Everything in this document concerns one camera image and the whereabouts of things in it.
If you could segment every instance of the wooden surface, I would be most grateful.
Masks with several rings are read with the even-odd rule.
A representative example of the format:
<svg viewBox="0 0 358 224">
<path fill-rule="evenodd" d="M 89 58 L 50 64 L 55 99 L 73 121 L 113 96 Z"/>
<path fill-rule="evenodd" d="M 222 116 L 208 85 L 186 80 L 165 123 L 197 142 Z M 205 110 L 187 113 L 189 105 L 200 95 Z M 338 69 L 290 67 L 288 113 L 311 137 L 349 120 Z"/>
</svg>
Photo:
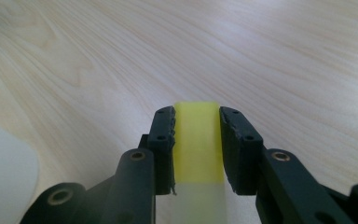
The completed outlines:
<svg viewBox="0 0 358 224">
<path fill-rule="evenodd" d="M 358 183 L 358 1 L 0 0 L 0 127 L 41 164 L 35 196 L 112 175 L 154 112 L 239 109 L 323 184 Z M 169 223 L 171 197 L 158 197 Z M 227 190 L 229 223 L 257 222 Z"/>
</svg>

